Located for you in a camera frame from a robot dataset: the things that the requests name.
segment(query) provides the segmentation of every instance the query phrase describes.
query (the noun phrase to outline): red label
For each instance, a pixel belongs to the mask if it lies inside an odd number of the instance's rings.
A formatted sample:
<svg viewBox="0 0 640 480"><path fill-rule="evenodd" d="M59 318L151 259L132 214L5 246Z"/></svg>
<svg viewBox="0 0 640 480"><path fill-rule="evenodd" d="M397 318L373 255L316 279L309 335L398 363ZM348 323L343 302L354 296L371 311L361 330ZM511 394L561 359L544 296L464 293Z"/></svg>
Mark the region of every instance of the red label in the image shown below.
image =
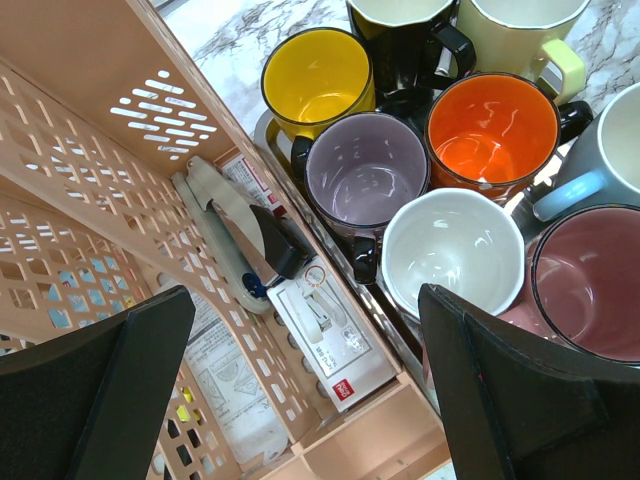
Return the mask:
<svg viewBox="0 0 640 480"><path fill-rule="evenodd" d="M346 378L341 382L336 383L333 386L333 391L336 392L336 395L338 395L341 402L354 394L353 388L351 388L351 385L349 385Z"/></svg>

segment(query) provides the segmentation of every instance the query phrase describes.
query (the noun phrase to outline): metal tray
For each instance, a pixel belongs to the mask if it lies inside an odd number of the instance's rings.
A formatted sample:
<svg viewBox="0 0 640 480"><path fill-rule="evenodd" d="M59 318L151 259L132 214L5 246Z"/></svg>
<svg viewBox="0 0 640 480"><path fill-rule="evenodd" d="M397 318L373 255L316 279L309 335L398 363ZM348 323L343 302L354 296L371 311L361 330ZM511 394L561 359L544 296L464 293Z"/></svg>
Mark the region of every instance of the metal tray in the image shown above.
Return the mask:
<svg viewBox="0 0 640 480"><path fill-rule="evenodd" d="M414 128L418 127L416 122L409 121L409 123L413 124ZM347 259L347 246L330 230L290 177L289 158L285 152L291 151L291 142L281 131L271 112L266 111L260 117L254 132L254 142L271 174L289 196L298 213L309 224L316 239L323 246L324 253L332 259L334 266L346 280L351 289L350 293L369 312L370 320L386 336L409 374L439 413L435 390L428 387L424 381L422 369L424 343L419 325L400 311L382 281L369 286L355 282L353 270ZM538 221L533 216L532 205L551 190L553 176L557 173L568 150L569 145L560 147L556 156L536 176L533 184L504 207L520 228L526 244L549 225Z"/></svg>

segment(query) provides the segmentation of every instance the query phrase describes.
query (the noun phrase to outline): basket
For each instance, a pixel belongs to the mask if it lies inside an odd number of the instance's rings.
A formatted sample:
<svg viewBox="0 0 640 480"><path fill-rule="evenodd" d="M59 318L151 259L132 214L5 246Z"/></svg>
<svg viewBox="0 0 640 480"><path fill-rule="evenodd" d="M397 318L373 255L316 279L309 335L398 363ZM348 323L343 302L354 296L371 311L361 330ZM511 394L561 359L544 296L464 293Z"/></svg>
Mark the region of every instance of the basket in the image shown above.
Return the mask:
<svg viewBox="0 0 640 480"><path fill-rule="evenodd" d="M257 171L267 167L151 5L4 7L0 353L132 306L166 273L219 313L290 445L275 464L236 463L183 362L148 478L165 478L166 469L180 480L418 479L449 461L438 416L371 325L397 376L338 415L318 395L286 327L273 313L248 314L230 295L169 178L193 155L217 162L242 153ZM281 186L265 178L319 247Z"/></svg>

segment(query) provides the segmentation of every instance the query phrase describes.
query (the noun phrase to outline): pink mug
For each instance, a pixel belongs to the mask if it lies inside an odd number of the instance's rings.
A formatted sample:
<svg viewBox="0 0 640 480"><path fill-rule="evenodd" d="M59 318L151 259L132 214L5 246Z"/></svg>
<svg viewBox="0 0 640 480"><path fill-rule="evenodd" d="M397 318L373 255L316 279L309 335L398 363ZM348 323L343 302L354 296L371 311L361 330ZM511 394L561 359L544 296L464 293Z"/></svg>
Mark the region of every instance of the pink mug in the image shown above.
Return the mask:
<svg viewBox="0 0 640 480"><path fill-rule="evenodd" d="M529 246L519 303L505 321L577 350L640 364L640 208L600 205Z"/></svg>

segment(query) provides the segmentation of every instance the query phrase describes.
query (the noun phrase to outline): black rim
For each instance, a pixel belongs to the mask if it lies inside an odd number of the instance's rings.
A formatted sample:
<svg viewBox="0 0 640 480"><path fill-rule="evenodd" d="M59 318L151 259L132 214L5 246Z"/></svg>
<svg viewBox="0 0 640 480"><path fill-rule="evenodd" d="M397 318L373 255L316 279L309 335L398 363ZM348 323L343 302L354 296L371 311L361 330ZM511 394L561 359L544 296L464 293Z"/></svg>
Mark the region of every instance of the black rim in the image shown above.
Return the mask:
<svg viewBox="0 0 640 480"><path fill-rule="evenodd" d="M447 92L453 90L454 88L456 88L457 86L459 86L463 82L466 82L468 80L473 80L473 79L478 78L478 77L488 76L488 75L489 76L512 77L512 78L520 80L523 83L526 83L527 85L535 88L545 98L545 100L547 100L549 102L549 104L553 108L553 113L554 113L554 115L556 117L556 126L557 126L557 132L558 133L556 134L555 144L554 144L553 148L551 149L551 153L549 153L549 156L547 157L547 159L544 162L542 162L542 164L540 164L540 166L538 168L536 168L535 170L533 170L531 173L528 173L524 177L518 178L516 180L511 180L509 182L478 182L477 180L471 180L470 178L463 177L459 173L456 173L453 170L451 170L449 167L447 167L444 164L444 162L442 160L440 160L440 157L438 157L438 155L436 155L436 152L433 149L433 146L431 145L431 141L429 139L429 136L430 136L429 135L429 123L431 123L431 116L433 115L433 112L435 111L436 107L438 106L438 103L440 102L440 100L442 100L442 98L444 98L444 96L447 94ZM429 110L429 115L427 116L427 121L426 121L425 128L424 128L424 137L425 137L424 138L424 143L427 145L427 149L429 150L429 155L431 155L431 157L438 163L438 165L443 170L445 170L448 174L450 174L451 176L453 176L457 180L460 180L461 182L464 182L464 183L470 183L471 185L476 185L476 186L482 186L482 185L485 185L486 183L490 183L492 187L509 187L511 185L517 185L519 183L524 182L527 179L535 177L544 167L547 166L549 161L555 155L556 150L558 149L558 146L560 145L560 133L559 132L560 132L560 112L558 111L558 107L556 107L556 105L551 100L549 100L549 97L547 96L547 94L538 85L536 85L535 83L527 80L526 78L522 78L521 76L514 75L512 73L484 72L484 73L476 73L476 74L473 74L473 75L469 75L468 77L465 77L462 80L458 80L453 85L451 85L449 88L447 88L444 92L442 92L442 94L438 98L436 98L436 100L433 102L433 105L431 106L431 110Z"/></svg>
<svg viewBox="0 0 640 480"><path fill-rule="evenodd" d="M418 198L420 196L422 196L424 194L424 192L426 192L427 190L427 185L429 185L429 179L431 177L431 164L429 162L429 155L427 154L427 149L424 146L424 142L421 140L420 138L420 134L416 131L415 128L413 128L411 125L408 125L406 122L400 120L399 118L394 117L393 115L389 115L387 113L382 113L382 112L357 112L357 113L352 113L351 115L347 115L344 118L340 119L340 120L346 120L347 118L351 118L351 117L355 117L357 115L379 115L379 116L384 116L384 117L389 117L392 120L395 120L396 122L401 123L403 126L405 126L406 128L408 128L411 133L413 135L415 135L416 140L418 141L418 143L420 144L420 146L422 147L422 151L424 152L424 158L425 158L425 166L426 166L426 175L425 175L425 179L424 179L424 183L422 184L422 187L420 188L419 193L416 195L415 198ZM334 123L333 125L331 125L329 128L327 128L326 130L324 130L320 135L318 135L318 137L316 138L315 142L317 142L326 132L328 132L329 130L331 130L332 128L334 128L336 125L338 125L340 123L340 121ZM388 225L389 222L391 221L391 217L389 220L386 220L384 222L380 222L380 223L373 223L370 225L357 225L357 224L353 224L353 223L348 223L345 222L344 220L341 220L339 218L336 218L335 216L333 216L331 213L327 212L317 201L316 199L313 197L313 194L311 193L311 188L309 188L309 177L307 175L307 168L309 166L309 161L307 160L307 166L305 167L304 170L304 188L306 189L306 191L309 193L309 198L311 199L311 203L313 203L313 205L326 217L330 218L331 221L336 222L339 225L343 225L345 227L349 227L349 228L354 228L354 229L371 229L371 228L380 228L380 227L384 227L385 225Z"/></svg>
<svg viewBox="0 0 640 480"><path fill-rule="evenodd" d="M338 33L346 35L347 37L350 37L353 40L355 40L358 43L358 45L360 45L360 48L362 48L363 53L367 57L367 66L369 67L369 73L367 74L367 81L364 84L364 88L362 89L362 92L360 92L360 95L358 95L358 98L351 105L349 105L349 107L346 108L344 111L340 112L338 115L335 115L335 116L333 116L331 118L328 118L326 120L322 120L322 121L319 121L319 122L299 122L297 120L292 120L290 118L285 117L284 115L281 115L275 108L273 108L273 105L271 105L271 102L269 102L269 99L267 98L267 92L265 90L265 85L264 85L264 79L265 79L265 76L267 74L267 68L269 68L269 64L271 63L271 60L273 59L273 57L275 57L275 55L280 51L280 49L282 47L284 47L287 43L289 43L290 41L292 41L295 38L299 37L300 35L305 35L305 34L307 34L309 32L315 32L315 31L319 31L319 30L329 30L329 31L332 31L332 32L338 32ZM324 123L333 122L333 121L343 117L346 113L348 113L354 107L354 105L357 105L358 102L360 102L360 100L362 100L364 98L365 94L367 93L368 86L372 82L372 78L373 78L373 63L371 62L371 57L369 56L369 52L367 52L367 49L365 48L364 44L360 41L360 39L358 39L358 37L356 37L355 35L352 35L349 32L346 32L344 30L340 30L339 28L316 27L316 28L309 28L307 30L303 30L301 32L296 33L295 35L290 36L289 38L284 40L282 43L280 43L280 45L278 45L273 50L273 52L271 52L271 55L269 55L269 57L267 58L267 61L264 64L264 68L262 69L262 75L260 77L260 90L262 91L262 98L264 99L264 103L267 104L267 107L269 108L269 110L271 112L273 112L276 117L280 118L281 120L284 120L285 122L292 123L294 125L315 126L315 125L322 125Z"/></svg>
<svg viewBox="0 0 640 480"><path fill-rule="evenodd" d="M636 212L640 212L640 208L635 207L633 205L627 205L627 204L621 204L621 203L609 203L609 204L596 205L596 206L593 206L593 207L583 208L581 210L578 210L577 212L574 212L574 213L572 213L570 215L567 215L562 220L559 220L556 223L554 223L542 235L542 238L540 239L540 242L538 243L538 245L536 247L536 251L533 254L533 260L531 262L531 287L532 287L531 289L533 290L533 298L536 301L536 306L538 307L538 310L542 314L542 317L544 318L545 322L547 322L547 325L549 325L549 327L551 327L551 329L555 332L556 335L558 335L560 338L562 338L565 342L567 342L573 348L575 348L576 350L578 350L580 352L588 353L589 355L594 355L594 356L596 356L598 358L602 358L604 360L609 360L609 361L617 362L617 363L623 363L625 365L638 366L638 365L640 365L640 359L639 360L617 360L615 358L610 358L610 357L605 357L603 355L599 355L599 354L597 354L595 352L592 352L591 350L587 350L586 348L581 347L580 345L575 343L573 340L571 340L569 337L567 337L564 333L562 333L560 331L560 329L553 323L553 320L551 320L549 315L547 315L547 312L545 311L544 306L542 305L542 301L540 300L540 294L538 293L538 281L536 279L538 261L540 260L540 256L542 255L542 251L544 250L545 244L551 238L553 233L556 230L558 230L558 228L560 228L562 225L564 225L566 222L571 220L572 218L577 217L578 215L582 215L583 213L588 213L588 212L592 212L594 210L600 210L600 209L603 209L603 208L621 208L621 209L624 209L624 210L633 210L633 211L636 211Z"/></svg>

